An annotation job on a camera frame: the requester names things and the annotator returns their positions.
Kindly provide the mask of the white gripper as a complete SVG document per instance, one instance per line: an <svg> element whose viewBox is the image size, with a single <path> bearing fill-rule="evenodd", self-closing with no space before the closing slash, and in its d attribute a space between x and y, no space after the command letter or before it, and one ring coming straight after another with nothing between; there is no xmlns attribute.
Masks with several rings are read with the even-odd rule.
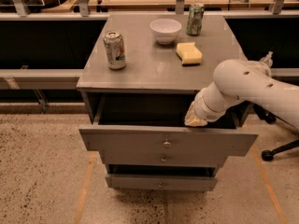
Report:
<svg viewBox="0 0 299 224"><path fill-rule="evenodd" d="M191 103L184 124L188 127L203 127L207 122L214 122L221 118L227 107L223 95L219 91L202 89L196 94L194 103Z"/></svg>

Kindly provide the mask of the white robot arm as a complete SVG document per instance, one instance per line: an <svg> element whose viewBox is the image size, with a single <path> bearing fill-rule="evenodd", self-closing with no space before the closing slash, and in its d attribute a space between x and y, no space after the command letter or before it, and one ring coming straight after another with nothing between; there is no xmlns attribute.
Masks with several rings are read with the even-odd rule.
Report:
<svg viewBox="0 0 299 224"><path fill-rule="evenodd" d="M236 59L216 67L213 82L196 94L184 123L191 127L205 126L244 101L259 105L299 128L299 87L271 78L266 63Z"/></svg>

